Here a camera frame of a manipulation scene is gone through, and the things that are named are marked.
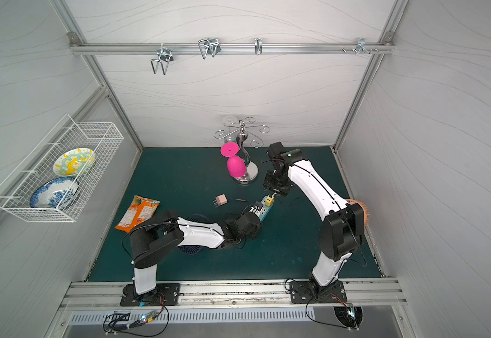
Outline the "light blue power strip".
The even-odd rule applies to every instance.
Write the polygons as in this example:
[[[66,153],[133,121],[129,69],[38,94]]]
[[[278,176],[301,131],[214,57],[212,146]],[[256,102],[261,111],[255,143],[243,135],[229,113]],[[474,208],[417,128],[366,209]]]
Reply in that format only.
[[[266,208],[266,207],[265,207],[265,212],[264,212],[264,214],[262,214],[262,215],[259,217],[259,219],[260,219],[260,221],[261,221],[261,222],[262,222],[262,221],[264,221],[264,219],[265,219],[265,218],[266,218],[266,216],[268,215],[268,213],[269,213],[269,211],[270,211],[270,209],[271,209],[271,208]]]

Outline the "pink USB charger plug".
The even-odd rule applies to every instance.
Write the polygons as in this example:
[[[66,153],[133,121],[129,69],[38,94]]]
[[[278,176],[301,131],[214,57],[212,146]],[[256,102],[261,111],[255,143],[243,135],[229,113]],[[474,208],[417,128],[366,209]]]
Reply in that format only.
[[[220,194],[215,197],[214,199],[214,205],[216,207],[223,206],[228,203],[228,198],[226,197],[225,194]]]

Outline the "yellow USB charger plug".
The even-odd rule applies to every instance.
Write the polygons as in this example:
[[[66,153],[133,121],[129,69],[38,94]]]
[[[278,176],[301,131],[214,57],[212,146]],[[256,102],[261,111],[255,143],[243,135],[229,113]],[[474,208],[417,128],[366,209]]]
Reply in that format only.
[[[266,208],[271,208],[273,203],[274,203],[274,196],[273,195],[267,195],[265,198],[264,198],[264,205]]]

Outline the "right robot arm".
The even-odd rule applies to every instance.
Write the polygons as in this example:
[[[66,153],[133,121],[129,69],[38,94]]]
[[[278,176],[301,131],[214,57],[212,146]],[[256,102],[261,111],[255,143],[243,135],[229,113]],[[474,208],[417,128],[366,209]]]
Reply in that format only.
[[[298,187],[320,216],[320,257],[312,270],[313,284],[325,288],[334,284],[344,264],[361,249],[367,208],[359,201],[338,195],[318,174],[300,149],[287,151],[280,142],[267,150],[274,169],[267,172],[264,188],[286,196]]]

